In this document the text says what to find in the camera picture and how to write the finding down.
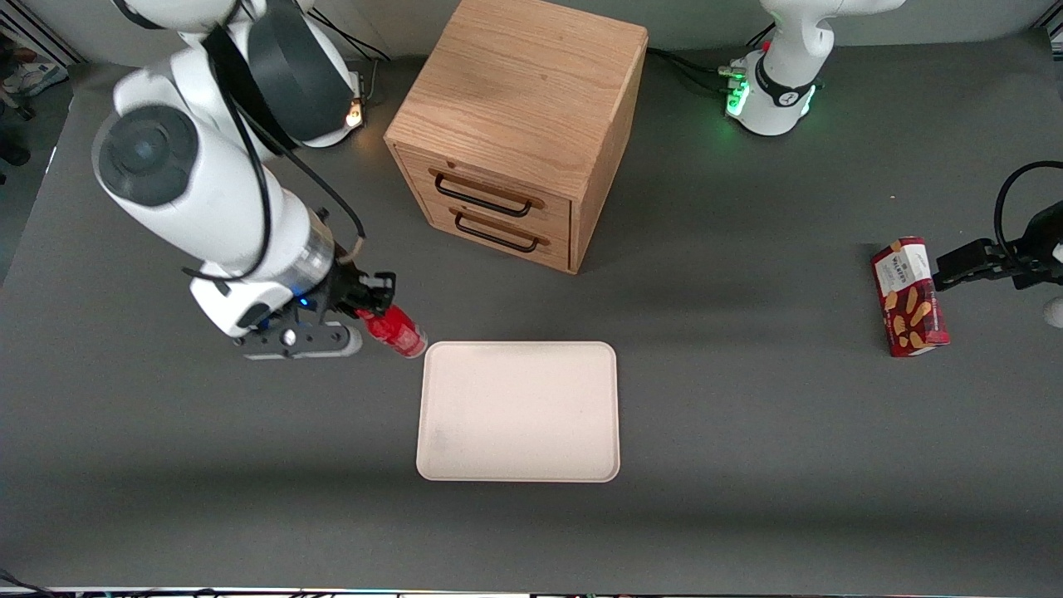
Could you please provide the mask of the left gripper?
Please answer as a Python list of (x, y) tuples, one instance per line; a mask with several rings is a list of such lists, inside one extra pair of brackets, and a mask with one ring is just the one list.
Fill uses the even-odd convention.
[[(1062, 203), (1034, 215), (1024, 233), (1014, 241), (1007, 242), (1012, 257), (1017, 262), (1012, 277), (1015, 289), (1028, 289), (1040, 284), (1062, 285)], [(1011, 260), (999, 243), (980, 238), (961, 247), (961, 252), (950, 252), (938, 258), (938, 271), (933, 275), (937, 292), (945, 292), (968, 281), (995, 281), (1010, 277), (1008, 267)]]

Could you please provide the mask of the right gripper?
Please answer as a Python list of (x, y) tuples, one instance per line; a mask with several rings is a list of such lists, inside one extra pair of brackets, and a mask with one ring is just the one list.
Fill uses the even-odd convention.
[[(345, 323), (327, 321), (333, 267), (313, 277), (292, 280), (208, 280), (195, 277), (189, 289), (210, 322), (231, 338), (358, 338)], [(394, 304), (394, 272), (361, 272), (362, 297), (340, 297), (334, 310), (360, 321), (365, 314), (386, 313)]]

